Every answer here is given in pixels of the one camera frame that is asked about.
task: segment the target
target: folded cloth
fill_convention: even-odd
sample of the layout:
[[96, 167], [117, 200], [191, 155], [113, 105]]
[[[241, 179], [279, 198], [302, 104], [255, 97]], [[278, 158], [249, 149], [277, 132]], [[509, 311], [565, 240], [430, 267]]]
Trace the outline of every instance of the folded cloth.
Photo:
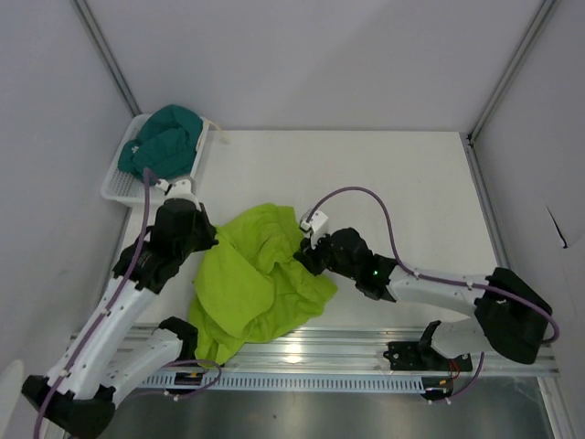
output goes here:
[[199, 331], [198, 359], [222, 364], [245, 342], [271, 341], [323, 313], [337, 287], [293, 258], [302, 238], [294, 209], [273, 204], [218, 227], [188, 316]]
[[167, 105], [148, 118], [138, 136], [124, 145], [118, 169], [140, 179], [145, 167], [160, 178], [189, 174], [202, 131], [203, 120], [194, 112]]

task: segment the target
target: plastic laundry basket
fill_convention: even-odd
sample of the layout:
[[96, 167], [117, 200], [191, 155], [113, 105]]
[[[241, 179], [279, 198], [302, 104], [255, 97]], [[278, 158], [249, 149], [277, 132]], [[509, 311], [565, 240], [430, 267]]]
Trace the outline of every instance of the plastic laundry basket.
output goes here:
[[[141, 114], [134, 117], [130, 122], [128, 129], [126, 130], [126, 133], [124, 133], [122, 141], [120, 142], [120, 146], [118, 146], [116, 155], [113, 157], [112, 163], [110, 164], [108, 174], [106, 174], [106, 178], [101, 185], [102, 197], [119, 201], [131, 208], [134, 206], [142, 206], [144, 204], [144, 183], [132, 174], [122, 172], [118, 169], [118, 159], [120, 158], [120, 153], [122, 152], [124, 145], [126, 145], [126, 142], [136, 138], [138, 132], [150, 116], [151, 114]], [[209, 121], [205, 118], [201, 119], [203, 120], [203, 131], [201, 132], [199, 141], [196, 145], [197, 154], [195, 155], [195, 161], [193, 162], [193, 167], [189, 174], [194, 181], [197, 169], [199, 168], [203, 148], [205, 147], [207, 132], [209, 131]], [[162, 190], [156, 187], [151, 187], [150, 199], [151, 204], [154, 206], [160, 206], [165, 201], [165, 196]]]

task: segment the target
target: teal cloth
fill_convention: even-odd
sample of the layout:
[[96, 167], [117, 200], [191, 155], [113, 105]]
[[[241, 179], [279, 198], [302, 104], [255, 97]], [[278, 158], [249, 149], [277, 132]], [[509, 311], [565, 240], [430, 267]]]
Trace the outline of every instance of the teal cloth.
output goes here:
[[202, 131], [203, 120], [194, 112], [167, 105], [146, 121], [135, 139], [124, 145], [118, 169], [140, 179], [145, 167], [165, 179], [189, 174]]

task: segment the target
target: gray floor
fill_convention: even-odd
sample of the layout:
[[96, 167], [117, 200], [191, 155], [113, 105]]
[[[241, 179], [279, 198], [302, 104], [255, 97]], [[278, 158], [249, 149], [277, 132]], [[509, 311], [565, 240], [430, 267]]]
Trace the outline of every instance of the gray floor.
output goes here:
[[102, 438], [553, 438], [535, 379], [482, 379], [451, 406], [417, 395], [209, 391], [123, 404]]

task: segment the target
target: lime green towel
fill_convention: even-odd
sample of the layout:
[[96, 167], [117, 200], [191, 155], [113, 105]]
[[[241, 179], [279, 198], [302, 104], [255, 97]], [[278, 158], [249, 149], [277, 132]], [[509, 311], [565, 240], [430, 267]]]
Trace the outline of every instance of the lime green towel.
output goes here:
[[323, 313], [336, 286], [293, 258], [303, 235], [290, 207], [263, 204], [218, 227], [195, 278], [189, 322], [196, 357], [219, 364], [245, 342], [265, 343]]

